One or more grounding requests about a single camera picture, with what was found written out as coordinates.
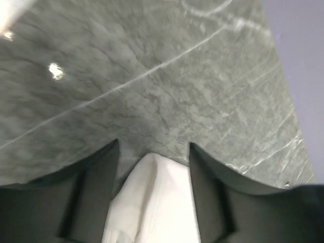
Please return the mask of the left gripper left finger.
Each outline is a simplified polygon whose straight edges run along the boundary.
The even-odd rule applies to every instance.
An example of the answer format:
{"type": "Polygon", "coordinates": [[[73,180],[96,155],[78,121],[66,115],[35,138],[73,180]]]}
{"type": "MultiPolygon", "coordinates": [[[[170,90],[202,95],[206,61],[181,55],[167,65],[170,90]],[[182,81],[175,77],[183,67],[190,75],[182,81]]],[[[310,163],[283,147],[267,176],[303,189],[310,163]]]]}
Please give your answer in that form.
{"type": "Polygon", "coordinates": [[[1,242],[101,242],[119,160],[113,140],[26,184],[1,187],[1,242]]]}

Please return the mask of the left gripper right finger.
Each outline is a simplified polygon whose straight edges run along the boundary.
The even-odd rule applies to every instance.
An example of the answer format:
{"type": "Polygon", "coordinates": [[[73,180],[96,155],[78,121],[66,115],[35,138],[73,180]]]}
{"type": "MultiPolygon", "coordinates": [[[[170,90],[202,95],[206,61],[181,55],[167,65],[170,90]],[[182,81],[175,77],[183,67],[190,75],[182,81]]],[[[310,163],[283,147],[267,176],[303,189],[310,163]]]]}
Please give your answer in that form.
{"type": "Polygon", "coordinates": [[[202,242],[323,242],[323,186],[289,189],[252,180],[189,146],[202,242]]]}

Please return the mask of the white t-shirt red print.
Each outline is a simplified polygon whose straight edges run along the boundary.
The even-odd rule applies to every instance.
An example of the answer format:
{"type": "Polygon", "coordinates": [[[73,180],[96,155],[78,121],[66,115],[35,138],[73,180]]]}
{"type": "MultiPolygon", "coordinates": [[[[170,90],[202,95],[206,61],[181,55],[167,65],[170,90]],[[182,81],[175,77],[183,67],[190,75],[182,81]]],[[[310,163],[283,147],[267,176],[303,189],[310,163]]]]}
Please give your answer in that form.
{"type": "Polygon", "coordinates": [[[200,242],[189,168],[145,155],[111,201],[103,242],[200,242]]]}

